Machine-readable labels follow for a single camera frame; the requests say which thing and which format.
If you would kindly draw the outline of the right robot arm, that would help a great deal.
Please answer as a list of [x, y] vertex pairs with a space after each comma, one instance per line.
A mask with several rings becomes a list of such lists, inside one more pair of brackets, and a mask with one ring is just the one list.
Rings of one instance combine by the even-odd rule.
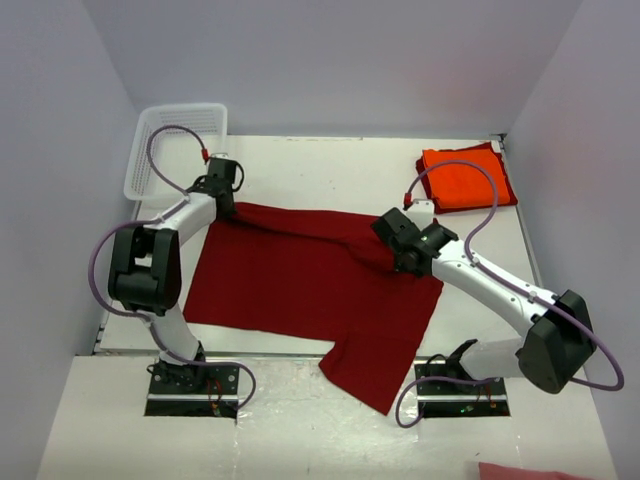
[[452, 285], [497, 314], [516, 332], [508, 340], [468, 340], [446, 360], [446, 380], [467, 393], [481, 380], [522, 377], [559, 393], [595, 352], [586, 301], [567, 290], [557, 295], [467, 252], [459, 237], [433, 222], [419, 228], [397, 208], [371, 225], [393, 254], [394, 268]]

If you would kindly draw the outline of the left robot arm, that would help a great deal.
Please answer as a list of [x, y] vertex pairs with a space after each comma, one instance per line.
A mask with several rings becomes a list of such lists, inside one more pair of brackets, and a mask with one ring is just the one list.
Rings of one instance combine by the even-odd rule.
[[156, 217], [115, 231], [108, 294], [124, 317], [137, 317], [159, 349], [159, 359], [175, 365], [172, 380], [195, 393], [208, 379], [200, 341], [179, 306], [181, 247], [196, 233], [236, 212], [235, 193], [244, 183], [241, 164], [208, 159], [207, 171], [181, 192], [180, 200]]

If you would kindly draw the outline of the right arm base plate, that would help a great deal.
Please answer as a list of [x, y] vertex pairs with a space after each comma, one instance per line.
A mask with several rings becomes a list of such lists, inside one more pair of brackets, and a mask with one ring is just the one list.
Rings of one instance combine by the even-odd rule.
[[423, 419], [511, 415], [503, 379], [480, 386], [430, 381], [419, 384], [416, 393], [418, 413]]

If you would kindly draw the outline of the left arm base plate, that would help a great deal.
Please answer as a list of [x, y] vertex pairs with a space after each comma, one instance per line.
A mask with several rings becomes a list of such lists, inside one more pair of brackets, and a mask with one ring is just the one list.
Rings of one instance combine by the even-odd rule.
[[145, 416], [237, 418], [238, 367], [174, 365], [158, 360], [147, 372], [150, 383]]

